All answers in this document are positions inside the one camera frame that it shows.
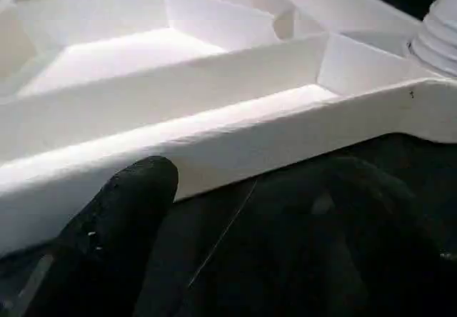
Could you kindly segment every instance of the ribbed white cylinder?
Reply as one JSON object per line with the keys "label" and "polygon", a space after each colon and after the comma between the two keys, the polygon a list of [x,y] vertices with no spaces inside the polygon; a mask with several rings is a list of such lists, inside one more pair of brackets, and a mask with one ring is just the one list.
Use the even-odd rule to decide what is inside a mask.
{"label": "ribbed white cylinder", "polygon": [[436,0],[411,42],[422,62],[457,76],[457,0]]}

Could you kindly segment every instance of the white tray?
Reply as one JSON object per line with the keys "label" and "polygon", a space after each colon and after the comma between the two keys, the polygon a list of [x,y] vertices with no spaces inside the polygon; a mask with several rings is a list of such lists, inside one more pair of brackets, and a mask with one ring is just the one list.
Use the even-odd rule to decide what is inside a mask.
{"label": "white tray", "polygon": [[457,141],[457,86],[403,55],[416,20],[378,0],[226,1],[0,16],[0,253],[56,235],[150,154],[183,198],[386,133]]}

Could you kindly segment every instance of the thin wire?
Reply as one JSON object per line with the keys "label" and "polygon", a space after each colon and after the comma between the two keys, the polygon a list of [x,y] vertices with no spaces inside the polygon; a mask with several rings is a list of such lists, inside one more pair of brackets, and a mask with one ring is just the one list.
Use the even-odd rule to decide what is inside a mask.
{"label": "thin wire", "polygon": [[225,238],[226,234],[229,232],[231,226],[233,225],[233,223],[235,223],[235,221],[238,218],[239,214],[244,209],[244,207],[246,206],[248,201],[251,199],[252,193],[254,192],[254,190],[255,190],[255,188],[257,186],[257,183],[258,183],[258,178],[256,179],[256,181],[254,181],[254,183],[253,183],[253,185],[251,187],[251,190],[249,190],[249,193],[246,195],[245,199],[241,202],[240,206],[236,209],[236,211],[233,214],[231,220],[229,221],[229,223],[227,224],[225,229],[222,231],[221,235],[219,235],[218,240],[215,242],[213,247],[209,250],[208,254],[206,255],[206,257],[204,259],[204,261],[201,263],[201,265],[194,272],[193,276],[189,280],[189,283],[187,284],[187,288],[192,287],[192,285],[195,283],[195,280],[199,277],[200,273],[203,271],[205,266],[213,258],[214,254],[216,252],[216,249],[219,247],[219,245],[221,244],[221,242]]}

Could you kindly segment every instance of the black fabric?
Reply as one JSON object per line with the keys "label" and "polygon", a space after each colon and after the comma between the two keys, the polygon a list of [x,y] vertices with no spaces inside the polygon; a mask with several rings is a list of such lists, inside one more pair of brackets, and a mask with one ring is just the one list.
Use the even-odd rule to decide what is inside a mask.
{"label": "black fabric", "polygon": [[[322,194],[328,161],[335,156],[365,159],[406,183],[416,196],[418,223],[428,226],[427,235],[440,251],[455,252],[457,146],[388,135],[174,206],[149,261],[153,265],[138,316],[239,311],[248,316],[365,316],[370,290],[353,261],[333,200]],[[247,196],[245,208],[187,289]]]}
{"label": "black fabric", "polygon": [[[391,142],[397,143],[399,147],[396,149],[397,153],[390,154],[391,158],[381,156],[378,161],[380,165],[390,166],[390,171],[401,172],[409,168],[404,166],[405,164],[417,160],[417,164],[422,163],[422,166],[409,168],[411,172],[405,171],[405,176],[411,175],[412,178],[422,170],[433,170],[424,165],[424,162],[427,162],[426,158],[408,158],[410,150],[405,147],[404,136],[389,136],[387,139],[390,141],[376,140],[375,148],[379,151]],[[399,308],[422,311],[419,308],[420,304],[412,305],[413,297],[418,298],[425,291],[411,292],[411,295],[408,295],[405,289],[414,288],[414,284],[419,282],[420,269],[438,269],[440,242],[435,236],[441,234],[441,223],[429,223],[430,220],[424,217],[421,206],[425,202],[420,202],[407,185],[397,178],[374,166],[369,166],[368,168],[372,168],[372,171],[369,171],[364,162],[359,161],[362,163],[362,172],[367,175],[364,181],[357,177],[357,168],[341,168],[333,160],[336,154],[355,152],[363,156],[363,151],[367,149],[370,151],[365,155],[370,157],[374,149],[368,148],[368,144],[289,166],[262,175],[254,179],[254,182],[250,181],[253,193],[249,196],[248,204],[231,225],[224,241],[219,244],[217,252],[194,284],[186,293],[182,292],[186,289],[185,285],[176,288],[179,294],[174,296],[174,304],[171,304],[168,310],[161,301],[152,298],[153,294],[144,291],[144,295],[150,299],[147,307],[139,304],[141,308],[137,310],[138,316],[371,316],[378,312],[373,306],[380,305],[380,301],[395,302],[403,296],[408,297],[409,304],[400,306],[394,303],[386,310],[389,313]],[[419,144],[424,150],[429,146],[440,148],[424,141]],[[340,180],[352,177],[352,183],[343,181],[338,190],[335,186],[338,176],[332,176],[335,173],[339,173]],[[388,202],[395,203],[395,216],[398,219],[394,224],[386,223],[389,219],[384,213],[384,210],[388,211],[385,206],[378,206],[377,211],[357,208],[355,218],[358,221],[364,222],[365,214],[372,213],[373,216],[368,218],[368,221],[378,219],[377,226],[386,223],[385,228],[381,229],[376,228],[376,223],[367,223],[366,230],[358,234],[357,240],[363,237],[366,239],[371,233],[380,235],[378,241],[384,239],[386,244],[383,246],[381,242],[363,243],[362,250],[365,253],[359,248],[356,253],[359,259],[355,261],[354,247],[347,246],[348,230],[341,225],[341,214],[328,207],[323,213],[313,208],[317,202],[325,200],[328,188],[331,188],[334,195],[337,194],[344,199],[348,198],[348,193],[354,195],[354,191],[351,192],[351,184],[354,183],[356,188],[362,188],[359,200],[368,195],[368,198],[365,198],[367,202],[373,200],[372,195],[381,193]],[[199,199],[210,196],[211,194],[203,195]],[[405,231],[405,235],[396,240],[395,237],[400,235],[399,230]],[[404,245],[401,250],[406,255],[399,254],[398,258],[391,256],[390,252],[398,252],[401,245]],[[427,248],[435,251],[428,260],[425,257]],[[376,277],[377,268],[370,264],[367,253],[371,253],[370,256],[378,256],[381,263],[391,263],[391,272],[386,272],[386,275],[389,274],[389,278],[393,279],[379,281],[379,291],[373,291],[372,286],[367,287],[367,282],[372,284],[376,278],[382,278]],[[367,264],[368,267],[362,266],[361,263]],[[374,268],[375,276],[360,276],[360,272],[371,273],[372,271],[366,270],[370,266]],[[149,278],[152,282],[149,287],[160,287],[161,283],[154,280],[153,273]],[[439,280],[433,279],[430,282],[435,285]],[[396,283],[403,283],[403,289],[395,286]],[[180,296],[183,301],[177,308]],[[155,308],[156,304],[161,305],[160,310]]]}

